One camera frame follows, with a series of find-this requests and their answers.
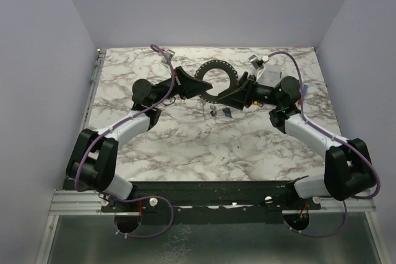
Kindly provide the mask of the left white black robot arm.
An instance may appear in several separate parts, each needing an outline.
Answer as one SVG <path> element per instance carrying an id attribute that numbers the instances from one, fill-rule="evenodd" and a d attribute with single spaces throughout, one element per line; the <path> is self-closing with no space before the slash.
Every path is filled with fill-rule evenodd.
<path id="1" fill-rule="evenodd" d="M 157 106 L 178 95 L 190 99 L 212 89 L 212 84 L 187 74 L 182 67 L 171 72 L 171 78 L 158 84 L 139 79 L 132 86 L 133 105 L 127 116 L 98 131 L 80 132 L 66 168 L 79 192 L 96 190 L 115 197 L 123 211 L 136 206 L 137 197 L 131 182 L 116 174 L 118 150 L 134 137 L 152 129 L 161 110 Z"/>

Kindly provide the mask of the perforated metal ring disc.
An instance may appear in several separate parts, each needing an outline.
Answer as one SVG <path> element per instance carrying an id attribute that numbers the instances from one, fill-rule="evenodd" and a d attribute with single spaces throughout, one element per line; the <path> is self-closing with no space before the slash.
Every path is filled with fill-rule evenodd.
<path id="1" fill-rule="evenodd" d="M 198 80 L 203 81 L 204 76 L 211 70 L 222 70 L 224 71 L 230 81 L 229 87 L 226 89 L 227 92 L 233 91 L 238 86 L 238 73 L 235 68 L 226 61 L 222 60 L 211 60 L 202 64 L 195 72 L 194 77 Z M 218 95 L 210 95 L 207 92 L 203 92 L 199 95 L 200 98 L 208 103 L 217 104 Z"/>

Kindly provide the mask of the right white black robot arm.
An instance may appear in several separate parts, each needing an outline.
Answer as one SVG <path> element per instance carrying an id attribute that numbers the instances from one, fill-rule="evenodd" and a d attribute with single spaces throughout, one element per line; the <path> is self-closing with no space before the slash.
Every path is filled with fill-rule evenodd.
<path id="1" fill-rule="evenodd" d="M 285 204 L 298 209 L 311 197 L 332 197 L 338 201 L 354 197 L 377 184 L 369 167 L 366 144 L 359 138 L 348 140 L 315 126 L 298 109 L 300 84 L 287 76 L 275 86 L 260 85 L 252 75 L 244 74 L 234 88 L 218 95 L 221 104 L 236 109 L 250 107 L 253 102 L 270 104 L 272 125 L 280 132 L 297 138 L 324 160 L 324 173 L 293 181 L 284 194 Z"/>

